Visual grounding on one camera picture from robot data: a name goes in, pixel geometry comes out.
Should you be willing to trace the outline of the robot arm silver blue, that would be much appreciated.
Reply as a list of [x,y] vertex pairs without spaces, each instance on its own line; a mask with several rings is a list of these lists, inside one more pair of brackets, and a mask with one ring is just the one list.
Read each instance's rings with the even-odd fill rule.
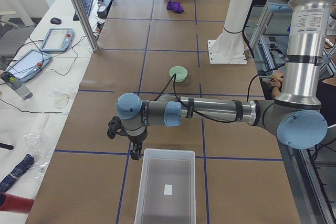
[[220,123],[245,122],[265,129],[281,143],[303,150],[335,136],[320,113],[316,97],[324,41],[335,0],[268,0],[292,10],[285,77],[280,95],[272,101],[214,100],[161,93],[155,100],[141,100],[126,93],[116,101],[117,115],[107,135],[126,136],[132,159],[140,158],[150,125],[179,126],[182,118],[199,116]]

